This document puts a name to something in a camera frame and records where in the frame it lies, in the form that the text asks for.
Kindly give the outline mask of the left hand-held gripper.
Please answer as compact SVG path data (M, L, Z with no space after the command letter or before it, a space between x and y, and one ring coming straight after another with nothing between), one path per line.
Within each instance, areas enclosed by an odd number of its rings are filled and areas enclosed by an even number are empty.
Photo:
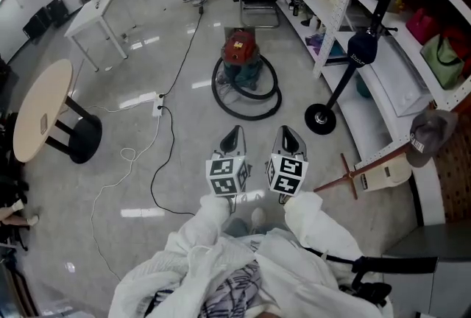
M234 126L219 142L213 151L216 159L207 160L206 179L210 191L218 197L242 194L246 190L251 166L247 163L244 129ZM223 158L225 155L237 156Z

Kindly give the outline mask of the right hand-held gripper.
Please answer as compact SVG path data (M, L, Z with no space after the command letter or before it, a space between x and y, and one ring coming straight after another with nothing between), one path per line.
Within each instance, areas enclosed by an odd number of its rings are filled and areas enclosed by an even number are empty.
M307 148L300 135L289 126L286 127L285 140L285 127L282 125L277 131L273 153L266 166L266 177L270 191L293 197L300 191L307 174ZM286 152L294 158L285 156Z

